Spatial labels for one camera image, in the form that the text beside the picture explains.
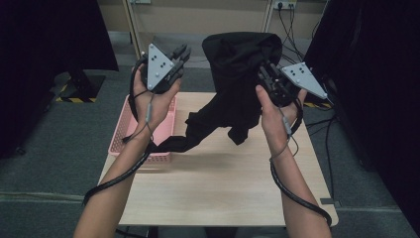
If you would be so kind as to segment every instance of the black cable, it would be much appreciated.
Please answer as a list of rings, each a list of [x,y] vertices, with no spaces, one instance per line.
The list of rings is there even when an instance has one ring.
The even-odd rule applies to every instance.
[[[299,152],[299,144],[297,144],[297,141],[296,139],[294,139],[294,137],[291,137],[291,139],[294,141],[294,144],[296,145],[296,151],[293,153],[293,157],[295,157],[297,153]]]
[[[290,31],[291,31],[291,29],[289,28],[289,30],[287,31],[287,28],[286,28],[286,25],[284,24],[284,22],[283,22],[283,18],[281,17],[281,9],[279,8],[279,10],[278,10],[278,16],[279,16],[279,18],[280,18],[280,22],[281,22],[281,25],[283,26],[283,29],[284,29],[284,32],[285,32],[285,34],[286,34],[286,38],[284,39],[284,41],[283,41],[283,46],[285,47],[285,48],[287,48],[288,50],[290,50],[290,51],[292,51],[292,52],[294,52],[294,53],[296,53],[296,51],[295,50],[293,50],[293,49],[291,49],[291,48],[289,48],[288,46],[286,46],[285,45],[285,42],[287,41],[287,40],[289,40],[290,41],[290,36],[289,36],[289,34],[290,34]]]
[[[328,214],[327,211],[325,211],[324,209],[322,209],[321,207],[314,205],[302,198],[300,198],[299,196],[295,195],[293,192],[291,192],[289,189],[287,189],[287,187],[284,186],[284,184],[280,181],[280,179],[278,178],[277,175],[277,171],[275,170],[275,166],[274,166],[274,162],[272,161],[272,158],[269,159],[269,163],[270,163],[270,168],[271,168],[271,175],[272,178],[274,179],[275,184],[277,184],[278,188],[280,188],[280,190],[286,194],[291,200],[293,200],[294,202],[310,209],[313,210],[315,212],[317,212],[318,214],[322,215],[326,221],[328,226],[331,226],[332,223],[332,219],[330,214]]]
[[[209,59],[201,59],[201,60],[189,60],[189,62],[203,62],[203,61],[209,61]]]
[[[102,184],[99,184],[99,185],[91,188],[90,190],[88,190],[86,192],[86,194],[84,195],[83,205],[86,205],[87,202],[89,201],[90,197],[92,197],[94,194],[98,193],[101,190],[104,190],[108,187],[111,187],[111,186],[119,183],[120,181],[128,178],[133,173],[135,173],[139,169],[139,167],[148,159],[149,154],[150,154],[150,152],[144,152],[142,157],[129,170],[127,170],[122,175],[120,175],[116,178],[113,178],[112,180],[109,180],[107,182],[104,182]]]
[[[312,126],[316,126],[316,125],[326,123],[326,122],[330,122],[330,121],[331,121],[331,119],[325,119],[325,120],[321,120],[321,121],[317,121],[317,122],[313,122],[313,123],[308,123],[308,124],[306,124],[306,127],[309,129]]]
[[[289,41],[291,40],[290,43],[292,44],[292,46],[295,49],[297,58],[299,59],[299,61],[302,61],[303,54],[297,49],[296,42],[294,40],[293,22],[294,22],[294,7],[293,7],[293,5],[291,5],[291,10],[290,10],[290,33],[291,33],[291,39],[289,38]]]
[[[141,235],[137,235],[137,234],[133,234],[133,233],[128,233],[128,232],[122,231],[120,229],[116,229],[115,233],[120,234],[120,235],[124,235],[124,237],[148,238],[148,237],[145,237],[145,236],[141,236]]]
[[[331,157],[330,157],[330,150],[328,148],[328,136],[330,134],[330,128],[333,121],[337,118],[336,115],[334,115],[331,118],[331,121],[328,123],[327,132],[325,136],[325,150],[327,152],[327,161],[328,161],[328,169],[330,171],[330,183],[331,183],[331,198],[334,200],[334,180],[333,180],[333,169],[331,167]]]
[[[318,132],[322,131],[323,129],[327,128],[327,127],[328,127],[328,125],[327,126],[323,126],[323,127],[319,128],[318,130],[316,130],[316,131],[312,132],[311,134],[309,134],[309,136],[311,137],[311,136],[317,134]]]
[[[129,230],[130,230],[130,226],[127,226],[127,227],[126,227],[125,232],[127,232],[127,233],[128,233],[128,232],[129,232]]]
[[[296,97],[293,100],[293,103],[297,108],[297,116],[296,116],[296,121],[293,123],[293,126],[291,127],[291,135],[293,135],[297,131],[297,129],[299,128],[303,120],[302,102],[300,101],[299,98]]]
[[[137,70],[138,70],[138,68],[140,67],[140,65],[142,64],[143,62],[141,61],[141,60],[138,60],[137,62],[136,62],[136,65],[134,66],[134,68],[133,68],[133,71],[132,71],[132,75],[131,75],[131,80],[132,80],[132,83],[131,83],[131,85],[130,85],[130,92],[132,93],[133,92],[133,84],[134,84],[134,78],[135,78],[135,75],[136,75],[136,73],[137,73]],[[141,93],[139,93],[138,95],[136,95],[135,97],[137,97],[137,96],[139,96],[139,95],[141,95],[141,94],[143,94],[143,93],[145,93],[145,91],[143,91],[143,92],[141,92]],[[151,101],[150,101],[150,103],[152,103],[152,100],[154,99],[154,94],[152,95],[152,98],[151,98]],[[151,130],[151,128],[150,128],[150,126],[149,126],[149,123],[148,122],[146,122],[146,124],[145,124],[145,126],[140,130],[140,132],[138,132],[136,135],[132,135],[130,138],[125,138],[125,139],[123,139],[123,142],[124,143],[129,143],[133,138],[135,138],[137,135],[139,135],[141,132],[143,132],[143,130],[145,130],[145,128],[148,128],[150,131],[152,131]],[[116,178],[113,178],[113,179],[111,179],[111,180],[109,180],[109,181],[106,181],[106,182],[104,182],[104,183],[102,183],[102,184],[99,184],[99,185],[97,185],[97,186],[95,186],[95,187],[93,187],[93,188],[91,188],[90,190],[88,190],[87,192],[86,192],[86,194],[84,195],[84,198],[83,198],[83,202],[82,202],[82,204],[83,205],[86,205],[87,204],[87,202],[89,201],[89,199],[90,199],[90,197],[92,197],[94,194],[96,194],[96,193],[98,193],[99,191],[101,191],[101,190],[104,190],[104,189],[106,189],[106,188],[108,188],[108,187],[111,187],[111,186],[113,186],[113,185],[115,185],[115,184],[117,184],[117,183],[119,183],[119,182],[121,182],[121,181],[123,181],[124,179],[126,179],[126,178],[128,178],[129,176],[131,176],[133,173],[135,173],[138,169],[139,169],[139,167],[148,159],[148,157],[149,157],[149,155],[150,155],[150,153],[151,153],[151,150],[152,150],[152,147],[151,147],[151,144],[152,143],[149,143],[149,145],[146,147],[146,149],[145,149],[145,152],[143,153],[143,155],[140,157],[140,159],[130,168],[130,169],[128,169],[126,172],[124,172],[122,175],[120,175],[120,176],[118,176],[118,177],[116,177]]]
[[[292,58],[288,57],[287,55],[285,55],[285,54],[281,54],[281,56],[282,56],[285,60],[289,61],[290,63],[296,64],[296,61],[295,61],[294,59],[292,59]]]
[[[315,24],[315,27],[314,27],[314,29],[312,30],[312,40],[313,40],[313,39],[314,39],[314,37],[315,37],[315,30],[317,29],[318,25],[319,25],[319,21]]]

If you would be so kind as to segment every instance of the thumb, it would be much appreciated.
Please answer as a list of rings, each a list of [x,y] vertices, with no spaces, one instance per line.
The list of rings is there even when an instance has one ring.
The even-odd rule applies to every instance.
[[[273,104],[271,99],[269,99],[268,93],[261,85],[256,87],[257,97],[259,98],[260,104],[262,105],[262,110],[272,108]]]
[[[164,94],[164,96],[167,96],[169,99],[172,99],[172,97],[174,97],[175,94],[179,91],[180,87],[181,87],[181,79],[179,78],[173,83],[173,85]]]

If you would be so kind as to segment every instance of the black stand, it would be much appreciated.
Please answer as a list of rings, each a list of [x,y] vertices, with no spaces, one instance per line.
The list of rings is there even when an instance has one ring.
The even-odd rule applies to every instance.
[[[70,80],[62,89],[57,101],[95,102],[105,76],[87,76],[81,69],[70,71],[69,74]]]

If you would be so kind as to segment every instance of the gray carpet floor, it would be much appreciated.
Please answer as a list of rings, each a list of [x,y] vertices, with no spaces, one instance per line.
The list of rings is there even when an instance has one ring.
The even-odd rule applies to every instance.
[[[27,153],[0,160],[0,237],[71,237],[82,210],[80,201],[98,182],[135,62],[128,34],[110,33],[110,38],[120,71],[86,71],[88,75],[106,76],[97,101],[53,101],[26,141]],[[182,91],[214,91],[210,69],[202,58],[197,49],[191,58],[195,62],[185,70]],[[58,75],[53,90],[59,92],[67,80],[66,73]],[[333,115],[334,110],[304,108],[306,124]],[[330,191],[334,188],[340,221],[332,229],[333,236],[417,237],[378,174],[359,164],[340,122],[333,123],[329,132],[330,177],[324,126],[308,130],[313,134],[311,140],[326,183]],[[130,227],[130,232],[142,234],[146,229]],[[273,233],[266,237],[286,237],[280,227],[241,228],[237,237],[253,237],[264,229]],[[160,233],[165,237],[199,237],[200,231],[163,227]]]

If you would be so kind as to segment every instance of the power outlet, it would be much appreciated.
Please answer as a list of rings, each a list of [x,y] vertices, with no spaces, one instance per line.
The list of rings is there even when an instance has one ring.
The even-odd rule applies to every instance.
[[[152,0],[136,0],[136,4],[152,4]]]
[[[280,2],[283,4],[281,10],[296,9],[296,2],[291,2],[291,1],[275,1],[275,3],[274,3],[274,9],[275,10],[278,10],[278,3],[280,3]]]

